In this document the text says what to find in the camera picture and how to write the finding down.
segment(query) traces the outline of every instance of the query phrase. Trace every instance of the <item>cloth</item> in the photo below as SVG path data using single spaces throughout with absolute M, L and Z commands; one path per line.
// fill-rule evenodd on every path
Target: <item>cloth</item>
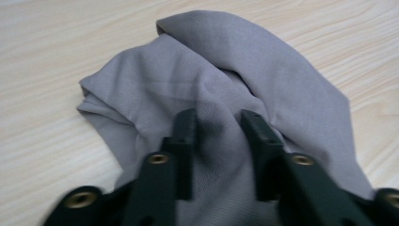
M 279 225 L 275 204 L 257 202 L 240 111 L 261 114 L 288 153 L 316 158 L 343 189 L 373 190 L 354 152 L 348 100 L 297 51 L 225 12 L 191 11 L 157 23 L 153 42 L 123 51 L 81 81 L 78 110 L 135 179 L 147 153 L 171 134 L 174 116 L 198 112 L 194 199 L 178 201 L 179 225 Z

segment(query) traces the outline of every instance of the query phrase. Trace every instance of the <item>wrinkled fabric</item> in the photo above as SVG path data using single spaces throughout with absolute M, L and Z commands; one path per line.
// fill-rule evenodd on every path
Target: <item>wrinkled fabric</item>
M 159 37 L 123 51 L 81 81 L 78 110 L 134 180 L 147 153 L 169 137 L 174 116 L 196 108 L 194 199 L 178 201 L 179 225 L 279 225 L 275 204 L 257 202 L 240 111 L 257 112 L 288 153 L 316 158 L 343 189 L 373 190 L 354 152 L 348 100 L 292 47 L 225 12 L 160 20 Z

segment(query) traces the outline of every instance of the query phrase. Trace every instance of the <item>brass screw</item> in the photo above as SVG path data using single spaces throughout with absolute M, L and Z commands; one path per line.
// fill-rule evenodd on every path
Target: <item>brass screw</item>
M 151 164 L 164 164 L 168 162 L 169 158 L 164 154 L 155 154 L 150 157 L 149 162 Z
M 293 161 L 297 163 L 298 165 L 303 165 L 303 166 L 310 166 L 313 165 L 313 161 L 309 159 L 306 156 L 303 155 L 295 155 L 293 157 Z
M 399 194 L 390 193 L 385 196 L 385 199 L 394 207 L 399 209 Z
M 65 201 L 65 206 L 70 209 L 83 208 L 93 204 L 97 200 L 97 194 L 93 192 L 79 192 L 73 194 Z

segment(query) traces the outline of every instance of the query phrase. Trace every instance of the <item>gray cloth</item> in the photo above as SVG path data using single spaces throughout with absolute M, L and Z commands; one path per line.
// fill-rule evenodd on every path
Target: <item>gray cloth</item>
M 225 12 L 192 11 L 157 22 L 159 37 L 126 50 L 81 81 L 79 111 L 124 170 L 170 136 L 173 117 L 195 107 L 201 144 L 194 200 L 178 201 L 179 225 L 279 225 L 274 203 L 257 202 L 240 111 L 261 114 L 288 153 L 315 157 L 342 188 L 371 198 L 356 161 L 348 101 L 289 45 Z

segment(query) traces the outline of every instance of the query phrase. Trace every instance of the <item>table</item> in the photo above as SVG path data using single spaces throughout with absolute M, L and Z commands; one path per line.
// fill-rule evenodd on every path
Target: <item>table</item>
M 193 9 L 239 15 L 285 40 L 351 102 L 358 160 L 399 188 L 399 1 L 0 1 L 0 224 L 40 225 L 70 189 L 121 169 L 75 107 L 78 81 Z

